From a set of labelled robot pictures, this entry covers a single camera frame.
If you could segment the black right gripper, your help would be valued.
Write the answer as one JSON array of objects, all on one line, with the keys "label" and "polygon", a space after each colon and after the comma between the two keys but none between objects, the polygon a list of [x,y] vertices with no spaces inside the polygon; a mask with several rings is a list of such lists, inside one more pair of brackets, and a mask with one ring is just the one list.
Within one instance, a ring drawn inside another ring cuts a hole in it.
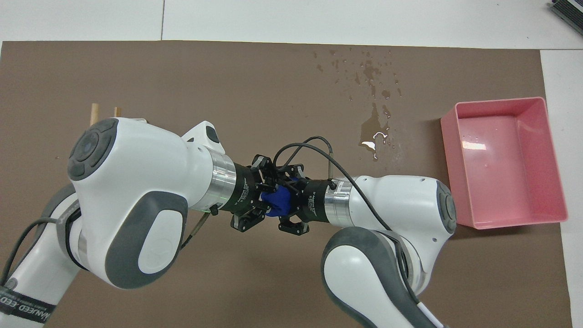
[{"label": "black right gripper", "polygon": [[[298,197],[298,213],[278,216],[278,229],[296,236],[310,232],[309,222],[329,223],[325,209],[325,196],[331,185],[335,185],[331,179],[306,179],[303,169],[303,164],[275,166],[275,186],[295,187],[301,192]],[[300,220],[293,222],[291,218],[294,216]]]}]

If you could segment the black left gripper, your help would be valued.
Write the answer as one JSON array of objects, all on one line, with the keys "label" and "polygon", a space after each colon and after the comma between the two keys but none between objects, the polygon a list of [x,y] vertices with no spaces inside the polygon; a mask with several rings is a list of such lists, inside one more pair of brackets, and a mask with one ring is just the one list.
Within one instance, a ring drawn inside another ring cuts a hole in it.
[{"label": "black left gripper", "polygon": [[279,176],[271,158],[260,154],[253,158],[252,170],[235,163],[235,174],[235,188],[221,210],[233,213],[231,228],[246,232],[261,223],[271,210],[270,204],[256,202],[259,199],[258,191],[275,193]]}]

